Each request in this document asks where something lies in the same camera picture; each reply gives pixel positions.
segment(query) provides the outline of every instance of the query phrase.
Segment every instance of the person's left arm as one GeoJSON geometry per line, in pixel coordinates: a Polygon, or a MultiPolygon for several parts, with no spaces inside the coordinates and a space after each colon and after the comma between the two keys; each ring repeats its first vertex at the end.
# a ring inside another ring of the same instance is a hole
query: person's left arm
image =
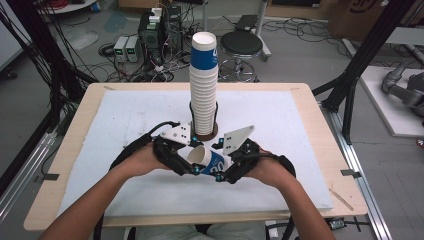
{"type": "Polygon", "coordinates": [[[88,239],[122,185],[132,177],[155,169],[167,167],[156,159],[152,144],[149,144],[108,172],[63,212],[39,239],[88,239]]]}

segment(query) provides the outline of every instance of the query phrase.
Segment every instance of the stack of paper cups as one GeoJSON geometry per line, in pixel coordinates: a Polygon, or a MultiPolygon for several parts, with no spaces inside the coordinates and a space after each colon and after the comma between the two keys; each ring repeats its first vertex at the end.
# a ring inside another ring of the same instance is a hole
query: stack of paper cups
{"type": "Polygon", "coordinates": [[[193,35],[190,64],[191,111],[198,136],[210,136],[216,130],[217,82],[216,37],[209,32],[198,32],[193,35]]]}

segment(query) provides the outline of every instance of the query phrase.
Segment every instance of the person's left hand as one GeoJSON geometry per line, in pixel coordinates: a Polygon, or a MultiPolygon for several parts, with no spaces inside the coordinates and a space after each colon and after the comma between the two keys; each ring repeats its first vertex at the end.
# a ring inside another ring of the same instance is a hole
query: person's left hand
{"type": "Polygon", "coordinates": [[[169,170],[167,166],[159,162],[153,153],[153,143],[140,148],[120,165],[125,168],[125,172],[130,178],[145,175],[155,169],[169,170]]]}

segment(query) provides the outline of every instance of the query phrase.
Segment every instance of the person's right arm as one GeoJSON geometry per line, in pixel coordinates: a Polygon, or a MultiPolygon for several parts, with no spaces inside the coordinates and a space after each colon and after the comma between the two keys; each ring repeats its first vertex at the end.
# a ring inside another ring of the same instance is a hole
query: person's right arm
{"type": "Polygon", "coordinates": [[[261,158],[257,166],[246,176],[256,178],[281,192],[287,202],[300,239],[335,239],[300,182],[276,160],[261,158]]]}

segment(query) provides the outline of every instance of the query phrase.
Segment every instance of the blue label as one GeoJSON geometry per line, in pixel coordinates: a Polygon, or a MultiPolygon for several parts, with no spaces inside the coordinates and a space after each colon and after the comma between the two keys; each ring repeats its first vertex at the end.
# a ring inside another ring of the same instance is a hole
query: blue label
{"type": "Polygon", "coordinates": [[[199,70],[210,70],[218,64],[216,48],[209,51],[199,51],[191,48],[191,65],[199,70]]]}
{"type": "Polygon", "coordinates": [[[209,175],[210,173],[213,173],[213,172],[224,171],[224,158],[218,153],[215,153],[213,151],[211,151],[211,153],[212,153],[211,161],[209,162],[209,165],[202,170],[201,172],[202,174],[209,175]]]}

